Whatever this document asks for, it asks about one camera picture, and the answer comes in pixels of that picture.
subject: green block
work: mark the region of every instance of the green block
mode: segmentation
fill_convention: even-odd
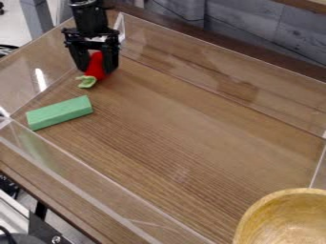
[[[26,113],[31,130],[37,131],[94,112],[87,95]]]

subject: yellow-green object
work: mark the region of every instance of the yellow-green object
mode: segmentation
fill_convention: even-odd
[[[26,113],[31,130],[37,131],[94,112],[87,95]]]
[[[89,75],[77,77],[77,80],[82,80],[82,83],[78,85],[79,88],[91,88],[97,83],[97,78]]]

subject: bowl rim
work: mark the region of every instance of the bowl rim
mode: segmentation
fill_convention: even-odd
[[[238,227],[236,229],[236,235],[234,235],[234,239],[233,239],[233,244],[241,244],[240,243],[240,237],[244,231],[244,227],[245,224],[248,222],[248,220],[250,219],[250,217],[253,216],[253,214],[257,212],[257,210],[266,205],[268,202],[286,196],[286,195],[292,195],[292,194],[319,194],[319,195],[325,195],[326,196],[326,191],[321,190],[321,189],[313,189],[313,188],[297,188],[297,189],[286,189],[286,190],[281,190],[278,192],[274,192],[272,194],[269,194],[268,196],[265,196],[257,203],[254,203],[254,205],[249,208],[249,210],[246,211],[246,213],[244,214],[240,223],[238,223]]]

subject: wooden bowl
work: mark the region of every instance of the wooden bowl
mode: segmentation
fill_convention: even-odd
[[[326,191],[293,189],[268,195],[245,213],[233,244],[326,243]]]

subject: red object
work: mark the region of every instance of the red object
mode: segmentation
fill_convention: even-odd
[[[94,76],[97,80],[102,80],[106,77],[106,72],[103,69],[103,54],[101,51],[97,51],[91,56],[86,75]]]

